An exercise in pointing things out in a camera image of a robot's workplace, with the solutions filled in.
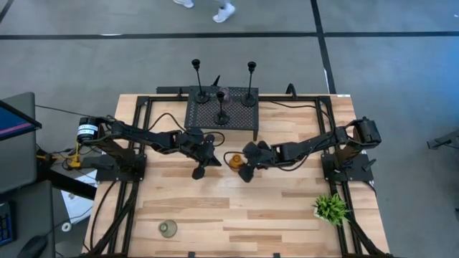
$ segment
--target computer mouse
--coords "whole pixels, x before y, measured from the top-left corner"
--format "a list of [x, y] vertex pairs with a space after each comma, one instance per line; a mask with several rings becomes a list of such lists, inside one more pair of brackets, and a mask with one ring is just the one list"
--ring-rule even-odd
[[22, 247], [21, 251], [17, 255], [17, 258], [38, 258], [48, 241], [46, 235], [34, 236]]

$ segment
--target person's feet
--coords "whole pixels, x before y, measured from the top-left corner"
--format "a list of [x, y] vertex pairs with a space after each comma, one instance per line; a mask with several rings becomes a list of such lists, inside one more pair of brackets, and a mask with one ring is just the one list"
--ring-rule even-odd
[[185, 6], [188, 9], [194, 6], [193, 0], [174, 0], [174, 3]]
[[218, 9], [218, 14], [213, 16], [212, 18], [214, 22], [221, 23], [226, 21], [230, 16], [232, 16], [235, 11], [236, 8], [232, 4], [227, 4], [224, 8]]

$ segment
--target wooden table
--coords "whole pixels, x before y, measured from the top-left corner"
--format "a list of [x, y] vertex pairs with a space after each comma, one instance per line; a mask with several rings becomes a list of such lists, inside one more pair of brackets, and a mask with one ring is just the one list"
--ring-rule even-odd
[[[115, 117], [131, 123], [136, 99], [137, 95], [121, 95]], [[332, 95], [331, 100], [337, 126], [355, 119], [350, 97]], [[186, 102], [154, 102], [150, 121], [169, 112], [183, 125], [185, 111]], [[172, 119], [166, 117], [153, 131], [176, 129]], [[252, 133], [248, 131], [222, 132], [226, 142], [215, 151], [221, 162], [224, 152], [241, 151], [252, 140]], [[260, 103], [258, 140], [268, 144], [298, 142], [318, 134], [313, 108], [289, 109], [270, 102]], [[146, 154], [148, 168], [138, 192], [129, 257], [186, 257], [188, 252], [196, 252], [197, 257], [272, 257], [276, 252], [282, 257], [341, 256], [336, 228], [313, 215], [316, 197], [330, 192], [323, 178], [320, 153], [311, 155], [294, 172], [276, 168], [256, 171], [250, 183], [243, 182], [225, 164], [207, 167], [206, 176], [195, 181], [191, 173], [197, 164], [182, 154], [163, 156], [148, 147]], [[98, 186], [93, 215], [109, 185], [106, 182]], [[349, 186], [356, 220], [376, 246], [388, 252], [374, 192], [364, 183], [351, 182]], [[113, 220], [118, 189], [119, 183], [112, 188], [100, 210], [95, 242]], [[158, 232], [158, 225], [165, 219], [173, 219], [178, 224], [179, 230], [171, 239], [163, 238]], [[121, 225], [118, 251], [124, 228]], [[349, 251], [354, 252], [348, 225], [345, 232]], [[85, 239], [88, 246], [89, 234], [90, 226]]]

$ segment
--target black mesh platform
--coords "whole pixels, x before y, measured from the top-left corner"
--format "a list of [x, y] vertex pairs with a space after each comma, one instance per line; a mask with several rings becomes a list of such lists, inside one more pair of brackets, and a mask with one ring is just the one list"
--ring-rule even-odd
[[258, 89], [251, 88], [250, 92], [257, 100], [253, 107], [245, 107], [241, 98], [247, 94], [246, 87], [228, 87], [229, 96], [232, 101], [223, 105], [223, 111], [229, 115], [229, 122], [225, 125], [218, 125], [214, 122], [214, 115], [219, 112], [220, 103], [216, 93], [218, 86], [203, 87], [210, 94], [210, 99], [204, 104], [194, 101], [198, 86], [189, 87], [188, 105], [186, 107], [185, 128], [206, 128], [220, 130], [251, 130], [253, 139], [257, 140], [258, 134]]

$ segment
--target green plant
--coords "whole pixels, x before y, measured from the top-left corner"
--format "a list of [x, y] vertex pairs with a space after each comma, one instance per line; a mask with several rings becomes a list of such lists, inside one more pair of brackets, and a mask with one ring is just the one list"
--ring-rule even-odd
[[332, 225], [341, 225], [341, 221], [347, 221], [346, 213], [350, 212], [346, 209], [346, 202], [339, 198], [335, 193], [333, 196], [321, 195], [316, 199], [317, 214], [330, 222]]

